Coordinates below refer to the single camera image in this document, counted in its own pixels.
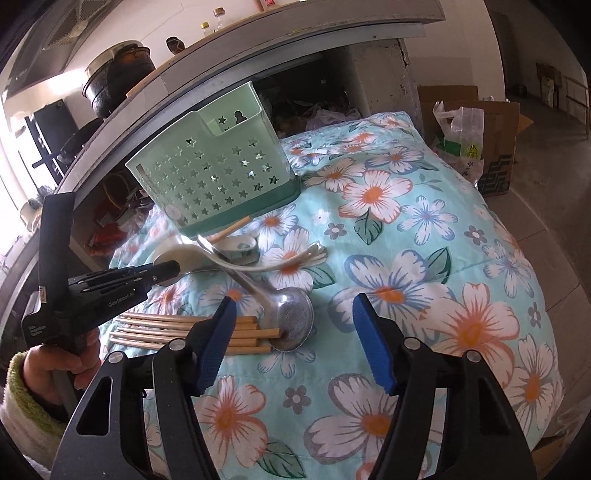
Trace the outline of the left hand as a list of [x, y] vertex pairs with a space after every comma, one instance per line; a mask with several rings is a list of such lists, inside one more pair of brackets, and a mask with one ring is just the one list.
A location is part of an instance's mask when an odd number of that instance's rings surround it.
[[26, 353], [23, 363], [23, 381], [31, 392], [52, 405], [62, 405], [53, 371], [71, 372], [74, 387], [85, 389], [100, 369], [99, 331], [94, 329], [86, 334], [86, 348], [76, 356], [57, 346], [35, 346]]

